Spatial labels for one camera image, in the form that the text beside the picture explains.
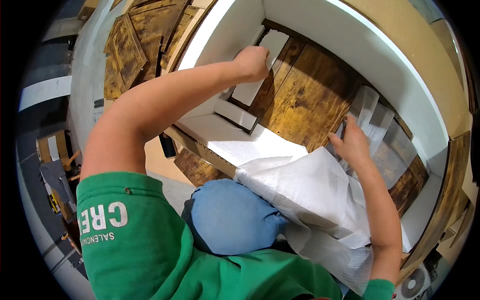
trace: knee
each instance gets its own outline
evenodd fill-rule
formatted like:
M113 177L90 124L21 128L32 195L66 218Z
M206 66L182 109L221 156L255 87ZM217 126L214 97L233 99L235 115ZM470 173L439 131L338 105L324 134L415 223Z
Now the knee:
M267 248L285 225L277 209L243 185L229 179L199 187L185 206L196 246L218 255L236 255Z

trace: hand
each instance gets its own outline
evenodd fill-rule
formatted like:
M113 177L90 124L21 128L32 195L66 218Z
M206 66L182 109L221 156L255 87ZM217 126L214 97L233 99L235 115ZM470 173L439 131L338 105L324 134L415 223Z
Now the hand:
M247 46L233 59L243 82L257 82L268 76L267 57L270 51L265 47Z
M368 139L360 127L355 124L355 118L352 115L347 115L347 127L343 140L331 132L329 132L328 138L338 155L346 160L355 171L362 168L364 163L371 162Z

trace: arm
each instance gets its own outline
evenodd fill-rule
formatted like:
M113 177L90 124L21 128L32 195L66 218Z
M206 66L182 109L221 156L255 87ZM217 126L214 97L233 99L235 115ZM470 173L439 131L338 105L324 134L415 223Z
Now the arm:
M396 283L402 253L400 219L382 175L370 158L367 137L351 115L347 116L343 140L333 133L328 137L336 152L355 170L363 189L373 249L370 279Z
M169 73L130 89L90 133L82 179L112 171L145 174L146 142L220 91L264 79L267 56L266 48L247 47L233 61Z

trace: gray cloth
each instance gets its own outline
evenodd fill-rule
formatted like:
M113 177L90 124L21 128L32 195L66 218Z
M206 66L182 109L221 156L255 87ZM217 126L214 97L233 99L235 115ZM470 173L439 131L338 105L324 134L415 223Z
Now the gray cloth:
M61 160L41 164L40 172L48 185L60 195L62 203L67 204L68 201L75 203Z

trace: wooden stick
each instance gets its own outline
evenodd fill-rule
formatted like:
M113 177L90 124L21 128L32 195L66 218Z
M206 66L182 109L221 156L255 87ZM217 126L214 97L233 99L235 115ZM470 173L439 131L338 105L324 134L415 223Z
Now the wooden stick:
M76 175L76 176L72 176L70 178L68 178L68 181L73 181L75 179L79 179L80 178L80 174Z
M80 154L80 150L75 152L75 154L72 157L70 157L70 159L67 160L67 162L64 165L69 166L79 154Z

